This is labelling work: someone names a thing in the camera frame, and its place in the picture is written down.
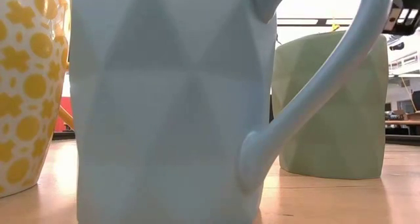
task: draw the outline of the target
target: wooden table surface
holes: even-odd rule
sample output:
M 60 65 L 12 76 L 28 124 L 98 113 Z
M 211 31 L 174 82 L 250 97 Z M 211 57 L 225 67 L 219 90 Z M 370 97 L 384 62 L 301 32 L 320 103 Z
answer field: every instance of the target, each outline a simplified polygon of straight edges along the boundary
M 55 142 L 38 186 L 0 198 L 2 224 L 76 224 L 77 151 Z M 381 179 L 345 181 L 293 175 L 276 161 L 255 224 L 420 223 L 420 146 L 388 145 Z

